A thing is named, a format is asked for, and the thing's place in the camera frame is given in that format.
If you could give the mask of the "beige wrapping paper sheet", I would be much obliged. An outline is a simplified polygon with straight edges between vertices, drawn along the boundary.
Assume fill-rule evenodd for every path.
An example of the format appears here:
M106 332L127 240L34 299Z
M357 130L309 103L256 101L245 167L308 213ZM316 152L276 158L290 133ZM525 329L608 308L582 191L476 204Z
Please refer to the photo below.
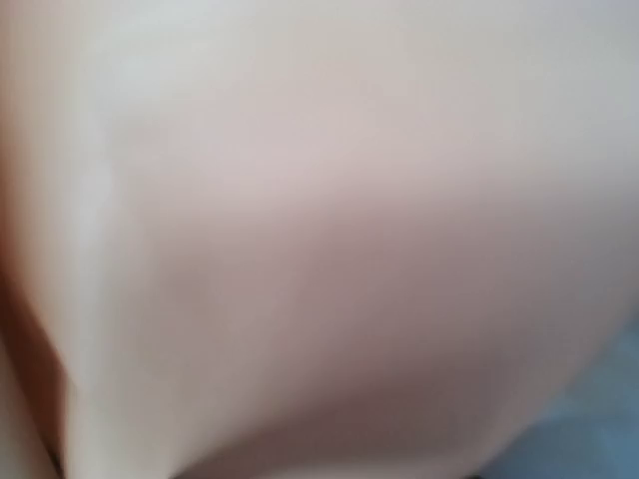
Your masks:
M5 270L69 478L460 478L638 306L634 1L5 1Z

